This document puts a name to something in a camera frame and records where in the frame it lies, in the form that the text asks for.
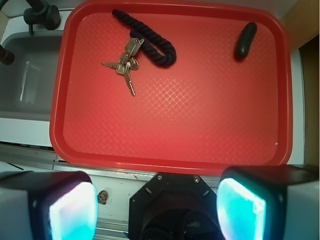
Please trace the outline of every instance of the black rubber object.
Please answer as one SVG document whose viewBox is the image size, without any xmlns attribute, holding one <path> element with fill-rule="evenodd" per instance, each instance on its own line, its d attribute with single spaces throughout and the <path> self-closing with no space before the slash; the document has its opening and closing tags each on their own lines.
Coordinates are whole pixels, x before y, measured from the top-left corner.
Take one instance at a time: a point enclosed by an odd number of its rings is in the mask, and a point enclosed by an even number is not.
<svg viewBox="0 0 320 240">
<path fill-rule="evenodd" d="M 235 49 L 235 55 L 237 58 L 244 59 L 248 56 L 256 32 L 257 24 L 255 22 L 249 22 L 244 27 Z"/>
<path fill-rule="evenodd" d="M 114 15 L 124 24 L 133 28 L 133 30 L 130 32 L 131 37 L 144 39 L 141 49 L 156 65 L 168 67 L 176 62 L 177 53 L 171 42 L 164 39 L 143 22 L 133 18 L 123 11 L 114 9 L 112 11 L 112 15 Z M 161 55 L 150 43 L 157 46 L 164 53 L 164 55 Z"/>
</svg>

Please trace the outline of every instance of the wall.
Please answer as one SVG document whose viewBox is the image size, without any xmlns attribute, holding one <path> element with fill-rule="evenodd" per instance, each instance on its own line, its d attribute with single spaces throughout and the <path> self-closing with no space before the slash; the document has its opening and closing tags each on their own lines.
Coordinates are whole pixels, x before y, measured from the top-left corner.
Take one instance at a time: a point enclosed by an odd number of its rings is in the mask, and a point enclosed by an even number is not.
<svg viewBox="0 0 320 240">
<path fill-rule="evenodd" d="M 5 32 L 8 20 L 8 17 L 0 11 L 0 39 L 2 39 L 2 36 Z"/>
<path fill-rule="evenodd" d="M 319 35 L 299 50 L 304 82 L 304 162 L 319 166 Z"/>
</svg>

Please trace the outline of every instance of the dark blue rope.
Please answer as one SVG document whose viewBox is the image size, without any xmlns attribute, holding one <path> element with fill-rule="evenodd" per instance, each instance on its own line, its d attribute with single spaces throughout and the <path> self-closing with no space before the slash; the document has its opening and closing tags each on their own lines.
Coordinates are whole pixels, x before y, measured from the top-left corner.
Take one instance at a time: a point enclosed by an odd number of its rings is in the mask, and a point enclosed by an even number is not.
<svg viewBox="0 0 320 240">
<path fill-rule="evenodd" d="M 171 42 L 164 39 L 143 22 L 138 21 L 123 11 L 114 9 L 112 11 L 112 15 L 117 17 L 124 24 L 133 28 L 133 30 L 130 32 L 131 37 L 144 39 L 141 49 L 155 64 L 168 67 L 175 63 L 177 59 L 177 53 Z M 157 46 L 164 53 L 164 55 L 161 55 L 150 43 Z"/>
</svg>

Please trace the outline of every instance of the sink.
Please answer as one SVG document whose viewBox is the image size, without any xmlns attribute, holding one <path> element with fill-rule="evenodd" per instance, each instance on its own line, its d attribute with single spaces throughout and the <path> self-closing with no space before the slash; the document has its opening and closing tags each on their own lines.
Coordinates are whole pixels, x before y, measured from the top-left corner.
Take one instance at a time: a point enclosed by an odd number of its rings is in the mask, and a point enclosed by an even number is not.
<svg viewBox="0 0 320 240">
<path fill-rule="evenodd" d="M 10 35 L 3 47 L 14 53 L 0 64 L 0 118 L 49 121 L 63 31 Z"/>
</svg>

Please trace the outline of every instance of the illuminated panel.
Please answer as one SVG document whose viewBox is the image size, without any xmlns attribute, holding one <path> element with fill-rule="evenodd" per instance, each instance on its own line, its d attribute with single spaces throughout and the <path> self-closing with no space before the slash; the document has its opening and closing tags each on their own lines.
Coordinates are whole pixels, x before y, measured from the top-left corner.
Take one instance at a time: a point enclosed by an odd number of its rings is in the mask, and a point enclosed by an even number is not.
<svg viewBox="0 0 320 240">
<path fill-rule="evenodd" d="M 262 240 L 266 201 L 232 178 L 223 179 L 217 191 L 217 214 L 227 240 Z"/>
<path fill-rule="evenodd" d="M 52 240 L 90 240 L 98 219 L 97 190 L 82 182 L 49 208 Z"/>
</svg>

